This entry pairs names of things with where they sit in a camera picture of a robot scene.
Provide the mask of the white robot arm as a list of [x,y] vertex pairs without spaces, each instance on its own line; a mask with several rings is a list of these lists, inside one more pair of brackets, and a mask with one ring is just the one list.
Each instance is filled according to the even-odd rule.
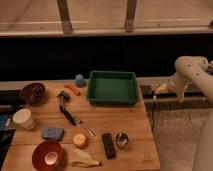
[[[213,76],[207,72],[208,68],[213,69],[213,61],[209,62],[203,56],[178,57],[175,61],[176,72],[154,92],[174,92],[183,102],[188,85],[193,83],[213,105]],[[202,125],[192,171],[213,171],[213,109]]]

